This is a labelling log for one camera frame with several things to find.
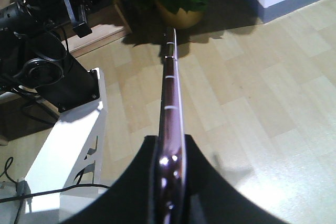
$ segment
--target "yellow flower pot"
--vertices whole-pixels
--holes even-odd
[[[176,29],[186,29],[196,25],[203,18],[204,12],[186,12],[180,8],[176,14],[169,12],[159,1],[155,1],[157,9],[159,10],[164,22]]]

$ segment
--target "black machine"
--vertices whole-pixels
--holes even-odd
[[[17,0],[0,10],[0,91],[35,89],[60,112],[99,97],[94,71],[79,64],[55,29],[71,23],[79,37],[92,33],[87,15],[110,1]]]

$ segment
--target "cable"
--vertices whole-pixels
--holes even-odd
[[[63,32],[63,35],[64,35],[65,44],[67,45],[67,52],[70,53],[69,52],[69,43],[68,43],[67,33],[65,32],[65,30],[64,30],[64,28],[62,26],[60,28],[61,28],[61,30]]]
[[[34,194],[25,194],[22,196],[15,196],[15,197],[10,197],[10,198],[4,198],[0,199],[0,203],[5,203],[9,201],[14,201],[14,200],[21,200],[21,199],[28,199],[36,196],[42,196],[42,195],[47,195],[47,194],[56,194],[56,193],[63,193],[64,191],[68,191],[77,187],[102,187],[106,189],[110,189],[110,186],[107,185],[102,185],[102,184],[79,184],[79,185],[73,185],[73,186],[68,186],[62,189],[57,189],[57,190],[51,190],[51,191],[42,191],[40,193],[34,193]]]
[[[43,120],[43,119],[41,119],[41,118],[37,118],[36,116],[33,116],[33,115],[31,115],[31,114],[28,114],[26,111],[24,111],[24,109],[29,108],[29,107],[35,105],[35,103],[32,103],[32,102],[33,102],[33,101],[29,101],[29,102],[27,102],[26,104],[24,104],[24,105],[22,105],[22,106],[20,107],[20,112],[22,113],[22,115],[24,115],[24,116],[26,116],[26,117],[28,117],[29,119],[32,119],[32,120],[34,120],[34,121],[37,121],[37,122],[40,122],[40,123],[44,123],[44,124],[48,124],[48,125],[53,126],[53,125],[55,124],[55,122],[52,123],[52,122],[45,121],[45,120]]]
[[[38,103],[36,100],[32,99],[29,97],[29,95],[26,95],[24,93],[21,93],[20,91],[16,90],[16,88],[12,88],[10,90],[7,90],[8,92],[12,92],[15,94],[18,94],[19,96],[21,96],[22,98],[28,100],[29,102],[33,102],[34,105],[37,105],[38,107],[40,107],[42,110],[44,110],[48,115],[50,115],[53,119],[55,119],[56,121],[58,120],[58,116],[51,110],[49,110],[45,105]]]
[[[20,200],[19,209],[16,212],[16,216],[15,216],[15,220],[14,220],[13,224],[18,224],[18,222],[19,222],[19,216],[20,216],[20,213],[21,213],[21,210],[22,210],[23,202],[24,202],[23,199]]]
[[[8,169],[10,168],[10,166],[12,165],[13,160],[14,160],[13,157],[9,157],[9,158],[7,159],[7,161],[6,161],[6,163],[5,163],[5,169],[4,169],[4,171],[0,174],[0,178],[5,174],[6,177],[7,177],[11,182],[13,182],[13,183],[16,185],[17,182],[16,182],[15,180],[13,180],[13,179],[9,176],[9,174],[8,174],[8,172],[7,172]]]

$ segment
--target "white bracket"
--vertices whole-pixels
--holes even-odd
[[[103,73],[96,71],[100,98],[60,115],[25,177],[32,194],[71,186],[83,169],[100,183],[107,98]],[[64,216],[60,193],[34,197],[25,206],[19,223],[46,223],[47,218],[53,224]]]

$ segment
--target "baseboard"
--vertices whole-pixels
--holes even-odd
[[[291,13],[294,10],[300,9],[319,0],[284,0],[267,8],[264,8],[258,0],[246,1],[258,17],[264,23],[267,23],[273,19]]]

